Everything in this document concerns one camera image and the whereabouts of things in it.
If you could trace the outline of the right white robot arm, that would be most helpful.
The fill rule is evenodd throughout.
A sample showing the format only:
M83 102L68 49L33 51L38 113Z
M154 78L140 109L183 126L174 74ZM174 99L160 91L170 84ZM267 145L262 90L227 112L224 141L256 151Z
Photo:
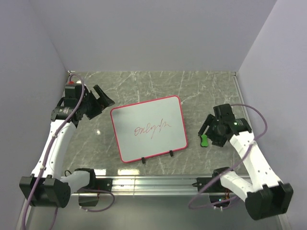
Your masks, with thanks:
M215 106L213 110L214 114L207 116L198 136L206 136L218 147L229 142L239 154L251 181L236 174L237 163L214 170L212 180L200 191L209 188L218 192L231 191L244 201L253 220L285 214L294 191L289 183L283 183L275 174L258 147L257 140L263 135L255 136L246 119L235 117L230 104Z

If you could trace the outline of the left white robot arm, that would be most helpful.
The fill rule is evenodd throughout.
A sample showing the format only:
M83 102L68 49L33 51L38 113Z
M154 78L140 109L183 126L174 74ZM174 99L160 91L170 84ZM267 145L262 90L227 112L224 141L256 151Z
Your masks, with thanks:
M114 105L98 86L98 98L80 83L69 82L64 96L51 113L49 136L43 153L30 176L20 179L19 187L32 207L67 206L70 196L80 190L87 193L97 188L94 169L78 168L71 175L61 177L64 156L70 139L84 116L89 120Z

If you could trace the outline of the green whiteboard eraser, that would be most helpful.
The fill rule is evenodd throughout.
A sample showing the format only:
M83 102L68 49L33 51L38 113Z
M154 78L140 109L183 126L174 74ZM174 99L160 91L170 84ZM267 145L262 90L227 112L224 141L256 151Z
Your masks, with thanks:
M208 147L208 137L205 135L205 134L203 134L203 135L201 135L200 136L200 139L201 139L201 147Z

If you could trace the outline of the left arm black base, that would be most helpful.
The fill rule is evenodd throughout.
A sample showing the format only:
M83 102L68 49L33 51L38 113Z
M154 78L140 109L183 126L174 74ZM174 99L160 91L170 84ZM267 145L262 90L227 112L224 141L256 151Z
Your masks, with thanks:
M113 185L113 179L110 177L107 178L96 178L94 185L90 187L84 187L79 189L78 193L92 192L92 193L102 193L102 191L111 192Z

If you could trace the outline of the pink-framed whiteboard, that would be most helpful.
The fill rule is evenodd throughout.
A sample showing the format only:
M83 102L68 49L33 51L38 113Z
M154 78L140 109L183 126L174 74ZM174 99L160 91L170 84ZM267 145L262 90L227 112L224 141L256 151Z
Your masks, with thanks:
M115 107L110 116L124 163L169 154L188 146L181 101L176 95Z

